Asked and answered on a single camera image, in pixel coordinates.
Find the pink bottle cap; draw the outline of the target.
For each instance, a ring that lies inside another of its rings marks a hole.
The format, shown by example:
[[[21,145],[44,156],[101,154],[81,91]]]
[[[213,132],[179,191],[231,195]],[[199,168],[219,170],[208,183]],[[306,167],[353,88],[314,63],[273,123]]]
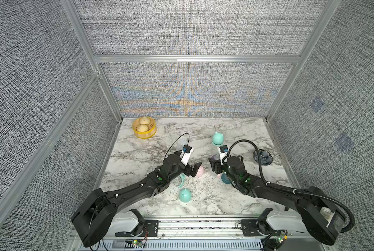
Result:
[[[203,175],[205,174],[205,168],[203,168],[202,166],[198,169],[197,173],[196,173],[196,177],[199,178],[199,177],[202,177]]]

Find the clear bottle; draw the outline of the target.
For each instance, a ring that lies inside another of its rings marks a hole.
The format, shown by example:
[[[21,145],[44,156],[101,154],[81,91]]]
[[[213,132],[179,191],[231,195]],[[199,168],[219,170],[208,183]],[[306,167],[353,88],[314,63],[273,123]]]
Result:
[[[215,160],[220,159],[220,146],[216,146],[216,154],[214,155]]]

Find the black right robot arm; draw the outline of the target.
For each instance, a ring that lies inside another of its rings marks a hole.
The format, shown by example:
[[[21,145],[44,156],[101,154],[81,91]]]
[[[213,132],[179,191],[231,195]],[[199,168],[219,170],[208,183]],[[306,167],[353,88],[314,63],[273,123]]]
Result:
[[[351,211],[339,201],[328,197],[321,189],[296,189],[265,181],[245,169],[241,156],[232,156],[226,162],[209,158],[211,169],[216,174],[225,174],[233,188],[243,195],[276,202],[296,211],[299,217],[288,220],[284,213],[271,214],[266,209],[257,220],[264,235],[273,231],[292,230],[310,234],[325,245],[334,245],[341,233],[354,226]]]

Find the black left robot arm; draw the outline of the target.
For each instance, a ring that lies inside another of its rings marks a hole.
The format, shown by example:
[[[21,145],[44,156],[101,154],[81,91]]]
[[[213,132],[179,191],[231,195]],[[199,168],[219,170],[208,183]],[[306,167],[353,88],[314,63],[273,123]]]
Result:
[[[92,247],[100,242],[119,211],[163,192],[180,174],[195,177],[202,162],[184,164],[180,154],[180,151],[170,154],[162,165],[130,186],[107,192],[98,188],[91,192],[71,218],[83,245]]]

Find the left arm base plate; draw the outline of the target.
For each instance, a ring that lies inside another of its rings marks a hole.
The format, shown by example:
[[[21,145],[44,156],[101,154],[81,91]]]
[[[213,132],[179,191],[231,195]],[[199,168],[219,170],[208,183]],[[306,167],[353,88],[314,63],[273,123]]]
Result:
[[[133,230],[130,232],[117,232],[115,237],[136,237],[143,238],[147,237],[157,237],[159,229],[158,220],[145,220],[143,223],[139,223]]]

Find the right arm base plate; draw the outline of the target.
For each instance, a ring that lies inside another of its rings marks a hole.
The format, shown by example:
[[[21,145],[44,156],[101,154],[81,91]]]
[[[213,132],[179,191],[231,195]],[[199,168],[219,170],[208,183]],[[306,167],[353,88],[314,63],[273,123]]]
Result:
[[[279,244],[287,240],[287,231],[274,230],[265,220],[241,220],[240,229],[245,237],[261,237],[263,242],[275,241]]]

